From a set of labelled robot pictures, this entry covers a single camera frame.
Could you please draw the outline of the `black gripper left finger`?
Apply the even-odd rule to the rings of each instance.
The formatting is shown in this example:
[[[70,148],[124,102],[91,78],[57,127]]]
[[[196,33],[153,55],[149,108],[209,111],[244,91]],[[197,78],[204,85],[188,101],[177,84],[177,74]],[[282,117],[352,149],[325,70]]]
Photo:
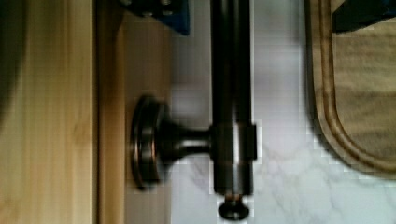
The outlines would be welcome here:
[[[118,0],[138,17],[152,17],[181,35],[189,35],[189,0]]]

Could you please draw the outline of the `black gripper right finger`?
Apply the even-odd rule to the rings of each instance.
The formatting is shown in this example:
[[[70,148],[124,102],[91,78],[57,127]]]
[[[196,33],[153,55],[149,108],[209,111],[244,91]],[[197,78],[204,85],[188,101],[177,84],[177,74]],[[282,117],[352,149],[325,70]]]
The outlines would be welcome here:
[[[354,32],[395,16],[396,0],[345,0],[332,14],[332,31]]]

